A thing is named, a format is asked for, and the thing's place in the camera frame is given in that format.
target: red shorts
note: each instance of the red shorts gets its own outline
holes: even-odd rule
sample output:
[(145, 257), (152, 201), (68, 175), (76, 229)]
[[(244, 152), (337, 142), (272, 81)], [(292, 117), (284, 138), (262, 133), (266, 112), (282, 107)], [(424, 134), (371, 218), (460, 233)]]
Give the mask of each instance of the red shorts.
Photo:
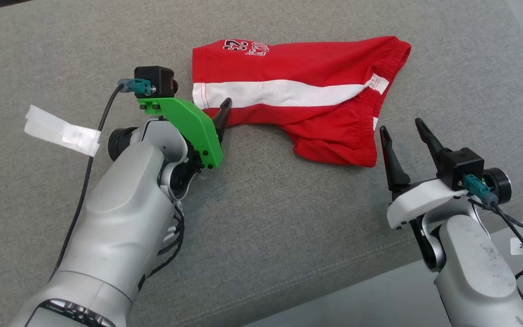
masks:
[(372, 167), (380, 108), (410, 50), (394, 36), (276, 45), (221, 40), (193, 49), (193, 100), (214, 116), (230, 97), (230, 126), (278, 125), (303, 158)]

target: gray fabric surface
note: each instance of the gray fabric surface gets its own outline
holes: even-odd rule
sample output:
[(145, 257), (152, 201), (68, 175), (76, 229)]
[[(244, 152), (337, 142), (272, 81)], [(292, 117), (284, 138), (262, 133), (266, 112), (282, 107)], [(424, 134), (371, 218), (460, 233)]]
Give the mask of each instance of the gray fabric surface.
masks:
[[(318, 2), (35, 0), (0, 8), (0, 326), (45, 284), (75, 209), (83, 155), (23, 133), (29, 105), (95, 128), (135, 66), (172, 68), (191, 94), (191, 49), (219, 39), (268, 44), (396, 35), (413, 50), (380, 114), (413, 180), (434, 172), (413, 120), (471, 147), (513, 180), (504, 208), (523, 219), (523, 36), (502, 0)], [(145, 117), (120, 95), (108, 132)], [(269, 126), (231, 129), (221, 169), (183, 202), (185, 243), (147, 281), (131, 326), (239, 326), (419, 258), (389, 230), (382, 162), (308, 162)], [(110, 166), (96, 155), (94, 186)], [(492, 228), (493, 217), (486, 217)]]

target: white stripe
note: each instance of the white stripe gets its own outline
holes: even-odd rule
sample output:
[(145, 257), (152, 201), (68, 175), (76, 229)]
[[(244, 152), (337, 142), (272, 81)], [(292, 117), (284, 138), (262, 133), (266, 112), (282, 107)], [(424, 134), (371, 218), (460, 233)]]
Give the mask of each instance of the white stripe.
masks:
[(256, 104), (328, 106), (352, 99), (367, 87), (382, 94), (388, 85), (388, 80), (376, 74), (373, 74), (365, 85), (344, 84), (318, 87), (290, 80), (193, 83), (193, 102), (201, 109), (218, 108), (226, 98), (232, 99), (233, 108), (244, 108)]

